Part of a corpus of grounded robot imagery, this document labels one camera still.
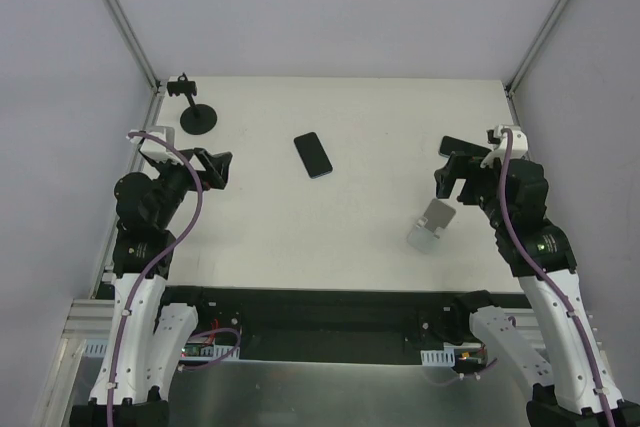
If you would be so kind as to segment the silver folding phone stand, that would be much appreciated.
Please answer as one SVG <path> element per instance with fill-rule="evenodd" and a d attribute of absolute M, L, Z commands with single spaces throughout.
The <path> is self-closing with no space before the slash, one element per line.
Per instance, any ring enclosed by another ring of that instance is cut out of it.
<path fill-rule="evenodd" d="M 455 215 L 453 207 L 440 199 L 432 199 L 412 226 L 407 236 L 408 245 L 423 254 L 431 252 Z"/>

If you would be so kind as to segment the blue-edged black phone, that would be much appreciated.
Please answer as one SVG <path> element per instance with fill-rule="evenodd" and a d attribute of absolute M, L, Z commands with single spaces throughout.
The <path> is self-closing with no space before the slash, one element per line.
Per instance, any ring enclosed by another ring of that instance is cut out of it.
<path fill-rule="evenodd" d="M 333 172 L 331 161 L 316 132 L 297 136 L 293 140 L 303 166 L 311 179 Z"/>

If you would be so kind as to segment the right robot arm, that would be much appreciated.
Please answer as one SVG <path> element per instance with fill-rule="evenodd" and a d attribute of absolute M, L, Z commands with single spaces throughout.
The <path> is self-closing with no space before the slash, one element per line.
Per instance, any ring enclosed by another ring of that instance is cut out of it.
<path fill-rule="evenodd" d="M 541 165 L 454 152 L 435 173 L 436 196 L 456 181 L 460 203 L 479 207 L 500 256 L 518 280 L 544 342 L 539 353 L 486 291 L 455 299 L 444 334 L 451 343 L 479 340 L 527 398 L 532 426 L 636 426 L 639 406 L 612 380 L 581 305 L 577 262 L 565 233 L 546 216 L 548 182 Z"/>

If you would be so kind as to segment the black round-base phone stand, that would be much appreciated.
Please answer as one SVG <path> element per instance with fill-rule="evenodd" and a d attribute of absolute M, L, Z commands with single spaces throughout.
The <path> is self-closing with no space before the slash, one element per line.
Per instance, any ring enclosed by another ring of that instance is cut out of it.
<path fill-rule="evenodd" d="M 199 136 L 210 132 L 217 125 L 218 115 L 215 109 L 210 105 L 195 102 L 196 82 L 190 80 L 185 73 L 179 75 L 176 80 L 168 81 L 166 90 L 170 97 L 184 96 L 187 100 L 188 107 L 180 116 L 180 126 L 184 132 Z"/>

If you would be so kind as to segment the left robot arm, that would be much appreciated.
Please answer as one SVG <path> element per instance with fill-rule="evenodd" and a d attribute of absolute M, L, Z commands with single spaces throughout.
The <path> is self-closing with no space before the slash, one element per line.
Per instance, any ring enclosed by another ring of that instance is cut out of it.
<path fill-rule="evenodd" d="M 146 160 L 157 178 L 133 172 L 114 187 L 111 329 L 89 399 L 71 410 L 72 426 L 167 425 L 182 349 L 211 324 L 210 310 L 198 302 L 162 302 L 179 241 L 168 226 L 187 193 L 201 201 L 206 191 L 226 187 L 232 155 L 194 148 Z"/>

